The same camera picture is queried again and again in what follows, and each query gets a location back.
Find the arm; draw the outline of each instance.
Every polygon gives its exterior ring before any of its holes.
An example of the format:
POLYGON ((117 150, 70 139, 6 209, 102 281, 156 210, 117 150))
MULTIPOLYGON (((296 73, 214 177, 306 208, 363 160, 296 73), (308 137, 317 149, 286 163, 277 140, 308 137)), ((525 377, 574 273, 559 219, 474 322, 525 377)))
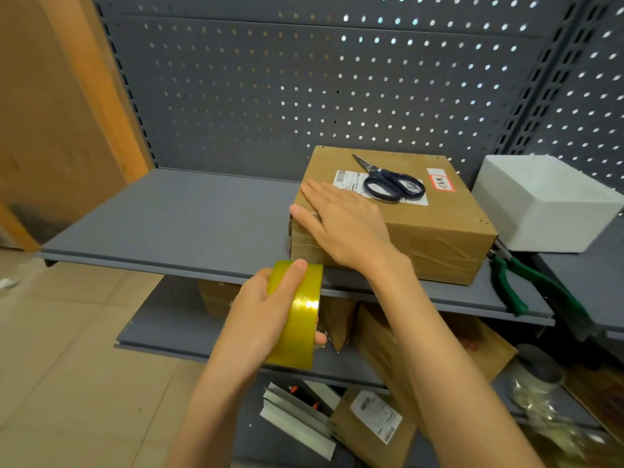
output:
MULTIPOLYGON (((267 295, 270 269, 241 288, 214 344, 206 370, 167 458, 167 468, 228 468, 238 408, 245 389, 277 344, 307 264, 295 261, 267 295)), ((315 341, 326 343, 323 334, 315 341)))
POLYGON ((314 181, 301 190, 323 222, 295 205, 293 217, 337 262, 361 272, 379 299, 441 466, 543 467, 425 294, 409 258, 391 244, 374 202, 314 181))

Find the dark blue scissors handle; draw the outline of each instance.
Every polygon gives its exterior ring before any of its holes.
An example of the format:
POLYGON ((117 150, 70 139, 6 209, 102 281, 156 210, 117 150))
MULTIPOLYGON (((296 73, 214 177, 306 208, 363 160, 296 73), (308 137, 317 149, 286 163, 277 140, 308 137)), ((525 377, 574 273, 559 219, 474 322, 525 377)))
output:
POLYGON ((425 195, 425 186, 419 180, 407 174, 399 174, 386 169, 379 169, 368 173, 364 179, 364 189, 373 197, 386 202, 398 202, 402 198, 417 200, 425 195), (405 187, 401 181, 409 183, 416 191, 405 187), (370 185, 375 184, 384 189, 386 193, 373 190, 370 185))

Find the forearm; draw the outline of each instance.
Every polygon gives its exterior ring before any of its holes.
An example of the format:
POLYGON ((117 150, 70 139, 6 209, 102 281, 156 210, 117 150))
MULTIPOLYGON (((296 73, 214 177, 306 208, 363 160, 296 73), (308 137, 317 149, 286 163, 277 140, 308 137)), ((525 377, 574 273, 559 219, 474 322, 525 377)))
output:
POLYGON ((409 259, 396 254, 366 277, 399 342, 441 465, 542 466, 425 294, 409 259))
POLYGON ((167 468, 227 468, 249 377, 209 360, 167 459, 167 468))

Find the styrofoam box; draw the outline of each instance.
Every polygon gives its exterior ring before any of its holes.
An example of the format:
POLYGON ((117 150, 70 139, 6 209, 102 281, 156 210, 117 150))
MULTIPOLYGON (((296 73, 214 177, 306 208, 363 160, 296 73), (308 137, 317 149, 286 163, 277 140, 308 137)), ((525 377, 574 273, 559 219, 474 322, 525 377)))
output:
POLYGON ((486 156, 472 189, 511 251, 580 253, 624 195, 552 156, 486 156))

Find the small cardboard box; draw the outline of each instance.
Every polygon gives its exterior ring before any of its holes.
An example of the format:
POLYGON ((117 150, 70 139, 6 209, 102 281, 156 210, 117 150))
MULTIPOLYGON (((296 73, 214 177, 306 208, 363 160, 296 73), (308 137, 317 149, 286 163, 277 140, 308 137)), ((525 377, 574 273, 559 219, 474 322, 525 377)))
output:
POLYGON ((330 335, 331 345, 336 351, 340 351, 351 336, 357 303, 353 299, 321 296, 319 320, 330 335))
MULTIPOLYGON (((472 283, 497 232, 446 157, 317 146, 303 180, 331 184, 340 180, 338 171, 353 171, 363 173, 362 182, 366 173, 352 154, 379 168, 408 174, 424 183, 425 197, 417 203, 375 200, 386 220, 391 241, 409 256, 416 275, 429 281, 472 283)), ((294 203, 316 213, 301 191, 294 203)), ((308 263, 339 267, 296 221, 291 223, 291 237, 291 259, 303 258, 308 263)))
POLYGON ((402 468, 416 435, 416 423, 401 413, 392 397, 376 394, 402 416, 396 431, 385 444, 351 410, 351 404, 360 392, 359 389, 349 388, 340 399, 330 419, 334 437, 372 468, 402 468))
POLYGON ((226 318, 228 316, 232 302, 238 296, 241 288, 239 284, 205 281, 202 279, 197 280, 197 286, 208 315, 215 318, 226 318))
MULTIPOLYGON (((488 381, 492 381, 517 353, 513 346, 477 317, 448 313, 442 317, 456 337, 467 342, 464 345, 466 352, 488 381)), ((351 341, 401 409, 427 435, 394 332, 378 304, 365 302, 360 305, 351 341)))

